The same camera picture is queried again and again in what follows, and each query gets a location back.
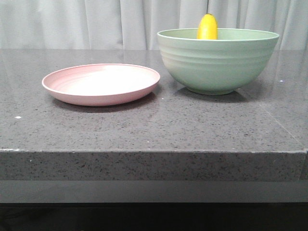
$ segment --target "gray countertop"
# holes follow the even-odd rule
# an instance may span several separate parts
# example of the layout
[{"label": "gray countertop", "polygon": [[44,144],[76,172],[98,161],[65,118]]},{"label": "gray countertop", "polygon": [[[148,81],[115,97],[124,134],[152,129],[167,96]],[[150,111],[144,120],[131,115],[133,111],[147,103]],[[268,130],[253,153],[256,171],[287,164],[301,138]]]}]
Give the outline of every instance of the gray countertop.
[{"label": "gray countertop", "polygon": [[[0,50],[0,180],[308,179],[308,53],[275,51],[228,95],[188,91],[159,51]],[[84,107],[51,97],[50,72],[127,63],[158,71],[134,102]]]}]

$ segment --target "green bowl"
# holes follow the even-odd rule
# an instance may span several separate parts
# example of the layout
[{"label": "green bowl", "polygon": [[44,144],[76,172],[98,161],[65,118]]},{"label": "green bowl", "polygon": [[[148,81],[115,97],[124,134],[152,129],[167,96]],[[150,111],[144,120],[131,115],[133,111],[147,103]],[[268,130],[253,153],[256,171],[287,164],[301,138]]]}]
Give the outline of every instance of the green bowl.
[{"label": "green bowl", "polygon": [[197,28],[157,33],[168,72],[189,90],[228,94],[259,76],[279,35],[273,32],[219,28],[218,40],[196,39]]}]

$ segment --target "curtain fold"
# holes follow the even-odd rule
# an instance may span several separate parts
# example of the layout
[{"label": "curtain fold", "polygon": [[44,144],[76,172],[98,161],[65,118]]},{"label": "curtain fold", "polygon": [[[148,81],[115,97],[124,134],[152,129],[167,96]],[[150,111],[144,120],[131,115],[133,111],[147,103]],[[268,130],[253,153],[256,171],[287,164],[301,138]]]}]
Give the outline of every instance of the curtain fold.
[{"label": "curtain fold", "polygon": [[222,28],[280,34],[277,50],[308,47],[307,0],[0,0],[0,48],[157,50],[158,31],[207,12]]}]

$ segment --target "pink plate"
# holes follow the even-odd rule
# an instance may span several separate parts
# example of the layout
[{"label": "pink plate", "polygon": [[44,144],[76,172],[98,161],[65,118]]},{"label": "pink plate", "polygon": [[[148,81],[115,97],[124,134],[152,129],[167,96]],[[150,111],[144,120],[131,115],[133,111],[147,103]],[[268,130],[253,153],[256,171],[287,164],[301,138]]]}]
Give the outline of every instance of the pink plate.
[{"label": "pink plate", "polygon": [[73,66],[45,76],[42,85],[56,99],[84,106],[107,106],[142,98],[156,87],[160,75],[132,64]]}]

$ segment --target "banana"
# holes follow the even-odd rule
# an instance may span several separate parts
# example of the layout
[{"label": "banana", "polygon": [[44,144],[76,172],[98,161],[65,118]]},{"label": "banana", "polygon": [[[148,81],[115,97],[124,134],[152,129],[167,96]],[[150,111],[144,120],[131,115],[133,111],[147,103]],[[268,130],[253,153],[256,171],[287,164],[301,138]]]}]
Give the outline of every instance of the banana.
[{"label": "banana", "polygon": [[217,21],[215,17],[207,13],[204,15],[200,21],[197,33],[197,39],[217,39]]}]

